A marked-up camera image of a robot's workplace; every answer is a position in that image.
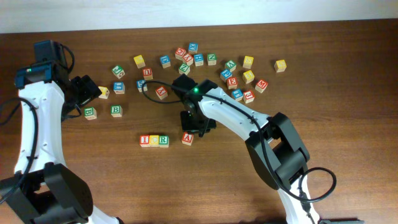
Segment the red block A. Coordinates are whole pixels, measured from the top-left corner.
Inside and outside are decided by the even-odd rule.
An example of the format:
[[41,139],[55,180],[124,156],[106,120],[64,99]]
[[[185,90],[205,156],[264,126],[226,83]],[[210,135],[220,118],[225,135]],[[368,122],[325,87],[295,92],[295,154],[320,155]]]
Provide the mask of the red block A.
[[186,144],[186,145],[188,145],[188,146],[191,146],[192,143],[193,143],[193,134],[190,134],[190,133],[188,133],[188,132],[184,132],[184,133],[183,133],[183,136],[182,136],[181,142],[182,142],[183,144]]

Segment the red block I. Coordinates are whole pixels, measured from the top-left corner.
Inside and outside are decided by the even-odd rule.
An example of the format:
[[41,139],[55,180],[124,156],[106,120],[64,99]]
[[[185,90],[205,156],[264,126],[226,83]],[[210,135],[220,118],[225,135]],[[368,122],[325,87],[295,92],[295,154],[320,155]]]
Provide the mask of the red block I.
[[139,145],[141,147],[149,147],[150,146],[150,136],[149,135],[141,135],[139,138]]

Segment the green block R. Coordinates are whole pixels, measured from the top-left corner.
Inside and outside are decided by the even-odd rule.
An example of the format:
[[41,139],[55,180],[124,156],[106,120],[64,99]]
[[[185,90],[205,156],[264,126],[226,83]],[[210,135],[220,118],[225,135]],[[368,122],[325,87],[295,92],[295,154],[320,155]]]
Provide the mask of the green block R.
[[170,141],[168,136],[159,136],[159,147],[169,147]]

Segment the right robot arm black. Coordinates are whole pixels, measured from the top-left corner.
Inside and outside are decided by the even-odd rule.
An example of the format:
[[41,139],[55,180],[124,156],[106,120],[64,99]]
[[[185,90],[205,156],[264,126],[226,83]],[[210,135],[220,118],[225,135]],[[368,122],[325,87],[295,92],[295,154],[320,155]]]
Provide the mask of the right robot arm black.
[[244,140],[258,176],[278,192],[287,223],[320,222],[308,194],[310,154],[286,115],[253,111],[210,80],[198,84],[181,75],[172,89],[185,107],[181,113],[185,132],[203,136],[217,123],[226,126]]

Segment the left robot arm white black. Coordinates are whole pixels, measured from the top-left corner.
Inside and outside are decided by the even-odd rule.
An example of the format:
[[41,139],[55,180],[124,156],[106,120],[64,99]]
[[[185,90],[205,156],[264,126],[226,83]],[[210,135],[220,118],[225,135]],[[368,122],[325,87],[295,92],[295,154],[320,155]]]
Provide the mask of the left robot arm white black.
[[68,74],[67,66],[54,60],[17,71],[21,148],[14,176],[1,181],[1,202],[24,223],[121,223],[94,206],[88,184],[65,164],[65,94],[78,95]]

